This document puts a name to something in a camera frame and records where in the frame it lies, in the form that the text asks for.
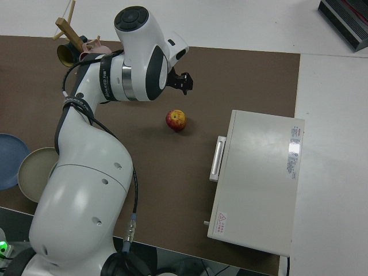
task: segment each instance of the apple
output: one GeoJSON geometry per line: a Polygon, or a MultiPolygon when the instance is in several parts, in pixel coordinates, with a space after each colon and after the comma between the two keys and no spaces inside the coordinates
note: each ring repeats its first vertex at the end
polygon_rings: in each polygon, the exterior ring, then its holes
{"type": "Polygon", "coordinates": [[[181,131],[186,125],[186,117],[179,109],[172,110],[166,115],[166,124],[174,131],[181,131]]]}

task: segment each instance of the green light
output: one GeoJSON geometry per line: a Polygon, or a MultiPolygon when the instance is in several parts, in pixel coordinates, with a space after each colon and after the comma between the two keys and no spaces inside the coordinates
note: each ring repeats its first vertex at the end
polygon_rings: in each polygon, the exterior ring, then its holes
{"type": "Polygon", "coordinates": [[[7,243],[6,241],[0,241],[0,252],[5,252],[7,250],[7,243]]]}

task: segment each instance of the drawer handle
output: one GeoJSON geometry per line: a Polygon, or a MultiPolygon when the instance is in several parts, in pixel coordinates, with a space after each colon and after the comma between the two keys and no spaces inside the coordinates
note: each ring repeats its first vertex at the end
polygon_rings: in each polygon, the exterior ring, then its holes
{"type": "Polygon", "coordinates": [[[225,136],[219,136],[217,138],[216,150],[214,152],[211,173],[209,176],[209,180],[214,181],[214,182],[217,182],[219,180],[220,166],[221,166],[221,161],[223,159],[225,142],[226,142],[225,136]]]}

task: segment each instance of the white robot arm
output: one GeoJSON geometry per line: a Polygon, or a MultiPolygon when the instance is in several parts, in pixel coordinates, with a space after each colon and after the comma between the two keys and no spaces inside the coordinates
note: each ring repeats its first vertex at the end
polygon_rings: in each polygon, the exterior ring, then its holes
{"type": "Polygon", "coordinates": [[[132,159],[114,136],[89,121],[100,103],[153,101],[166,85],[186,92],[193,81],[173,69],[189,47],[176,33],[164,37],[147,9],[128,7],[114,24],[124,52],[92,53],[80,65],[55,135],[59,161],[30,228],[33,249],[15,258],[5,276],[126,275],[112,235],[132,159]]]}

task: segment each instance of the warning label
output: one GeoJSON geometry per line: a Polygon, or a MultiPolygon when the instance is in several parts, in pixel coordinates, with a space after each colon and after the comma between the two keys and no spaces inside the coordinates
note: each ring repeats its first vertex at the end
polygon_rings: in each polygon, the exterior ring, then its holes
{"type": "Polygon", "coordinates": [[[223,212],[217,212],[216,229],[214,233],[217,235],[223,235],[225,233],[225,226],[227,220],[227,214],[223,212]]]}

